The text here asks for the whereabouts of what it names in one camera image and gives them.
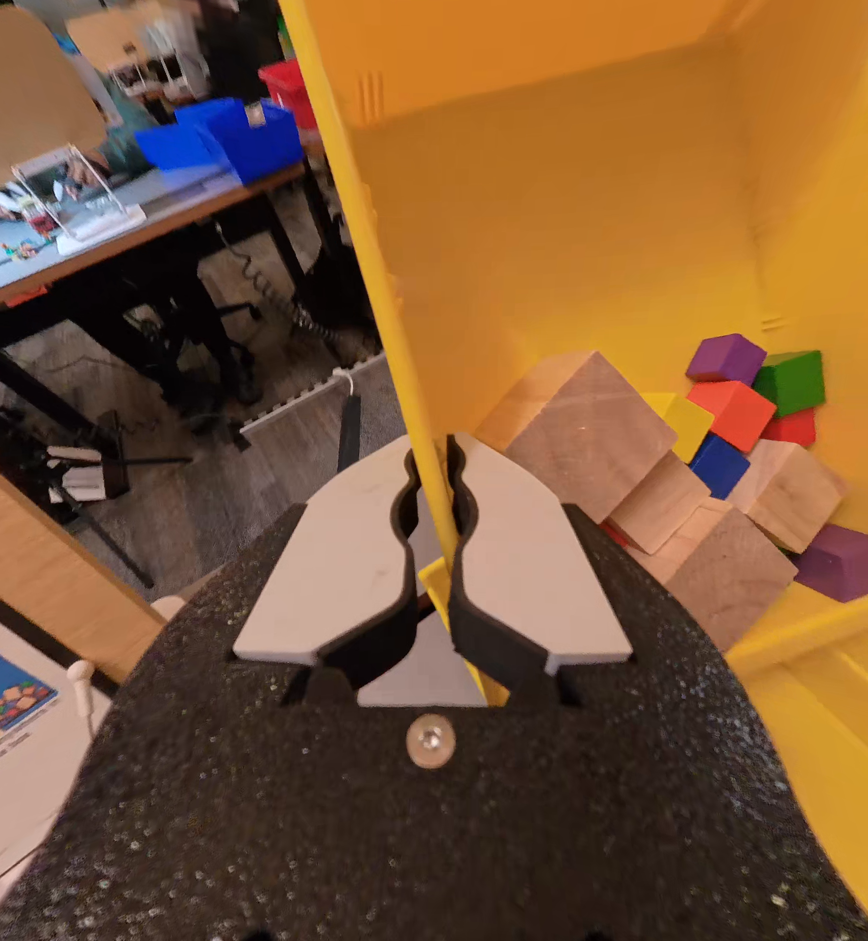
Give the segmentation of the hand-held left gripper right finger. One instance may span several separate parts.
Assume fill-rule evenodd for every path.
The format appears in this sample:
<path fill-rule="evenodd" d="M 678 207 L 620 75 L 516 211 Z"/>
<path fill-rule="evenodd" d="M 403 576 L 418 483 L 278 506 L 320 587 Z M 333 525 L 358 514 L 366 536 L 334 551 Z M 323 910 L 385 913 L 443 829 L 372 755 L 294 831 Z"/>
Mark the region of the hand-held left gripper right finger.
<path fill-rule="evenodd" d="M 510 705 L 584 705 L 585 667 L 628 662 L 632 646 L 552 491 L 467 433 L 448 441 L 459 540 L 451 640 Z"/>

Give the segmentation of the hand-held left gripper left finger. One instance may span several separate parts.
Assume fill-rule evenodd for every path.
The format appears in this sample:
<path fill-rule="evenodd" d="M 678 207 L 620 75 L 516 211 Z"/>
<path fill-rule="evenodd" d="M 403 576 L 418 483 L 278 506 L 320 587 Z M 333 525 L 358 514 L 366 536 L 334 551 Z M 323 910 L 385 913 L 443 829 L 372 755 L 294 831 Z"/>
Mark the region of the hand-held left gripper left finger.
<path fill-rule="evenodd" d="M 318 490 L 233 644 L 235 657 L 333 668 L 354 688 L 400 663 L 418 624 L 408 538 L 419 489 L 403 435 Z"/>

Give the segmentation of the pile of wooden and coloured cubes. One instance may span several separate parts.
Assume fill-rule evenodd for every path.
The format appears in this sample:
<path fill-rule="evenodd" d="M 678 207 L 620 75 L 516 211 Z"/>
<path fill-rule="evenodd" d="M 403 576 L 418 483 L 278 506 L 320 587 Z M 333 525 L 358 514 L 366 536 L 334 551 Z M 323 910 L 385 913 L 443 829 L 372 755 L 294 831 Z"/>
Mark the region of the pile of wooden and coloured cubes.
<path fill-rule="evenodd" d="M 685 396 L 640 394 L 598 351 L 542 360 L 475 438 L 602 524 L 720 650 L 795 583 L 868 596 L 868 534 L 832 517 L 847 487 L 814 453 L 818 351 L 708 338 Z"/>

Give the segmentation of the yellow plastic box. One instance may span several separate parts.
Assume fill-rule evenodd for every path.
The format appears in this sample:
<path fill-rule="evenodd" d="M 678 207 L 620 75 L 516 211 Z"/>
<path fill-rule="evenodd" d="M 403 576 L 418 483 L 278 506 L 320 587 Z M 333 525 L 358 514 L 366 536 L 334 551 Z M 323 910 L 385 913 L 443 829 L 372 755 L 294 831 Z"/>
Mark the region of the yellow plastic box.
<path fill-rule="evenodd" d="M 781 662 L 727 655 L 834 867 L 868 914 L 868 631 Z"/>
<path fill-rule="evenodd" d="M 554 357 L 679 394 L 739 334 L 824 373 L 764 520 L 824 466 L 868 535 L 868 2 L 280 6 L 424 452 Z M 868 592 L 793 584 L 732 662 L 868 715 Z"/>

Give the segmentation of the black office chair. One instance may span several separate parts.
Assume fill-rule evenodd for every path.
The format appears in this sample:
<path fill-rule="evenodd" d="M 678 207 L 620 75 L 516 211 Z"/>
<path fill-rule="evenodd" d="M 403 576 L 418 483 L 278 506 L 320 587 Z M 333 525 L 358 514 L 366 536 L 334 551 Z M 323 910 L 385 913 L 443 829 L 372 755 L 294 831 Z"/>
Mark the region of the black office chair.
<path fill-rule="evenodd" d="M 125 312 L 123 320 L 137 339 L 145 341 L 149 376 L 182 415 L 213 413 L 226 397 L 247 406 L 261 400 L 251 353 L 228 336 L 203 287 L 180 287 L 168 297 L 152 297 Z M 186 343 L 205 348 L 216 363 L 216 382 L 195 379 L 181 370 Z"/>

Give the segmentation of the black tripod stand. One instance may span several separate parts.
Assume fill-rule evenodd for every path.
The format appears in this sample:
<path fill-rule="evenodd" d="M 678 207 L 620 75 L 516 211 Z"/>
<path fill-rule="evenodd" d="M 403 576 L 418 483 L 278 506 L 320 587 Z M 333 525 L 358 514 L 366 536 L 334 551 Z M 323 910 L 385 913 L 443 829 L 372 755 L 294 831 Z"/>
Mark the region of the black tripod stand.
<path fill-rule="evenodd" d="M 93 447 L 50 445 L 0 411 L 0 475 L 56 523 L 81 520 L 145 588 L 155 580 L 98 523 L 77 492 L 111 500 L 130 489 L 129 470 L 189 465 L 190 456 L 127 457 L 119 430 L 96 428 Z"/>

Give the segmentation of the white peg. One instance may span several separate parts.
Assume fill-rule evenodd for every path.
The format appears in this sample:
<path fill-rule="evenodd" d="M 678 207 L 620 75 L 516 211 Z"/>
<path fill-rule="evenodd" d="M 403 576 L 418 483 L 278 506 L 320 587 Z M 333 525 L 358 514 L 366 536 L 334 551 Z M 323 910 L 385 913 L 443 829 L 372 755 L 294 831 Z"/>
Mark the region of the white peg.
<path fill-rule="evenodd" d="M 93 741 L 95 735 L 94 723 L 94 697 L 92 678 L 95 667 L 87 660 L 77 660 L 66 670 L 67 680 L 75 693 L 75 700 L 79 716 L 84 720 L 88 740 Z"/>

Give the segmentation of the white desk with wooden edge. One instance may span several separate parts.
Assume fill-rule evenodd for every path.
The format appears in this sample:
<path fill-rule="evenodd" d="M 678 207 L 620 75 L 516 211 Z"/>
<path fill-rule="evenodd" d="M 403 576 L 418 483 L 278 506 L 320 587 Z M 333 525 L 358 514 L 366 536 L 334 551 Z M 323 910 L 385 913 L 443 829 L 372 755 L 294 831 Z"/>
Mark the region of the white desk with wooden edge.
<path fill-rule="evenodd" d="M 0 475 L 0 655 L 58 696 L 0 739 L 0 883 L 45 840 L 91 744 L 66 677 L 95 667 L 95 731 L 166 620 Z"/>

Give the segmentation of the long table with black legs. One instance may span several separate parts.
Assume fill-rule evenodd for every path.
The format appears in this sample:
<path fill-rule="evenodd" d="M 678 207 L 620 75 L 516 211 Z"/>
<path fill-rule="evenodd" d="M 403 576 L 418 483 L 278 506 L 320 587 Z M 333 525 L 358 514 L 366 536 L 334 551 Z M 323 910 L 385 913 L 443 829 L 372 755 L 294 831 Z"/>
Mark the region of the long table with black legs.
<path fill-rule="evenodd" d="M 311 270 L 302 268 L 270 199 L 271 193 L 295 181 L 303 186 L 322 250 L 337 266 L 330 279 L 318 278 Z M 0 276 L 0 383 L 76 441 L 102 451 L 109 449 L 106 441 L 114 432 L 92 422 L 55 395 L 10 359 L 5 350 L 64 321 L 83 327 L 106 323 L 112 330 L 112 342 L 117 339 L 122 323 L 128 342 L 134 335 L 140 337 L 124 320 L 119 297 L 103 289 L 104 277 L 116 268 L 117 259 L 132 256 L 134 262 L 146 258 L 165 262 L 169 256 L 167 248 L 171 247 L 169 240 L 185 232 L 191 240 L 190 256 L 199 261 L 232 243 L 268 231 L 295 287 L 293 311 L 302 317 L 303 327 L 321 335 L 331 345 L 336 341 L 334 323 L 343 316 L 362 312 L 356 290 L 359 279 L 352 279 L 352 270 L 346 267 L 347 259 L 354 253 L 346 254 L 347 248 L 308 155 L 285 170 L 249 184 L 241 184 L 231 173 L 211 174 L 209 168 L 198 168 L 170 174 L 151 171 L 131 186 L 134 194 L 145 192 L 153 196 L 141 204 L 146 211 L 145 220 L 68 256 L 45 251 L 44 265 L 26 274 Z"/>

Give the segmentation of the clear acrylic stand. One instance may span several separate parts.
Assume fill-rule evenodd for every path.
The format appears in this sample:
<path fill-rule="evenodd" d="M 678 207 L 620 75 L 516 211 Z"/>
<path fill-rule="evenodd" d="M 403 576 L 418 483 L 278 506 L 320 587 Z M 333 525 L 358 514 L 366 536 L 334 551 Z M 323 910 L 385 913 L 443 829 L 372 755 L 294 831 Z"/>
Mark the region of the clear acrylic stand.
<path fill-rule="evenodd" d="M 11 167 L 25 220 L 63 256 L 86 251 L 146 220 L 123 204 L 106 171 L 73 146 Z"/>

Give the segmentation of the large blue plastic bin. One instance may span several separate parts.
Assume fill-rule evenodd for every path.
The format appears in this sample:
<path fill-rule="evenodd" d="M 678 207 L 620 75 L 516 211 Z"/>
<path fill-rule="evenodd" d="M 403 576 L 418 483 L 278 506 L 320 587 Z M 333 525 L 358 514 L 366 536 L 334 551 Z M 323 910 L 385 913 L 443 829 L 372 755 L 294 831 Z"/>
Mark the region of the large blue plastic bin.
<path fill-rule="evenodd" d="M 263 120 L 252 124 L 244 103 L 217 98 L 177 109 L 176 124 L 194 132 L 214 162 L 241 183 L 255 182 L 305 159 L 292 112 L 269 100 Z"/>

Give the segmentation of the small blue plastic bin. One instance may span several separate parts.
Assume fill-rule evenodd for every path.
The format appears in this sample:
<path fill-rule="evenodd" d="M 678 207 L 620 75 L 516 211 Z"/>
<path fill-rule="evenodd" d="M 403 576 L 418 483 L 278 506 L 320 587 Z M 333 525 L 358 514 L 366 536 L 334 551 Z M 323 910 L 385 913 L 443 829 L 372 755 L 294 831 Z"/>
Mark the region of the small blue plastic bin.
<path fill-rule="evenodd" d="M 134 133 L 145 159 L 164 172 L 198 167 L 230 171 L 225 151 L 203 127 L 169 124 Z"/>

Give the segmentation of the red plastic bin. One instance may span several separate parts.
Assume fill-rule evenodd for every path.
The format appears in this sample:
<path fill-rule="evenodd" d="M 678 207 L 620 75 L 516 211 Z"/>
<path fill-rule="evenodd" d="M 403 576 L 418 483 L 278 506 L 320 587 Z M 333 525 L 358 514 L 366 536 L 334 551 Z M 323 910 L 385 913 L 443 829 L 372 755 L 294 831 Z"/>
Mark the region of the red plastic bin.
<path fill-rule="evenodd" d="M 293 113 L 300 130 L 317 131 L 317 120 L 297 59 L 262 66 L 258 69 L 258 76 L 270 98 Z"/>

